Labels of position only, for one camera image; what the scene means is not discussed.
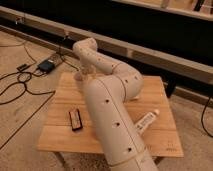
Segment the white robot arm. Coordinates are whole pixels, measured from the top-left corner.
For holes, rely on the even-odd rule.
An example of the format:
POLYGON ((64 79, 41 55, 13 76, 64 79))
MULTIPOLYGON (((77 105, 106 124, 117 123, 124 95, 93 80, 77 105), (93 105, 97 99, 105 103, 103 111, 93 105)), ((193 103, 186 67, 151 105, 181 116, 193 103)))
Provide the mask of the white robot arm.
POLYGON ((104 73, 85 85, 84 98, 107 163, 111 171, 158 171, 124 106, 141 92, 142 76, 97 49, 94 38, 73 45, 84 74, 91 73, 91 66, 104 73))

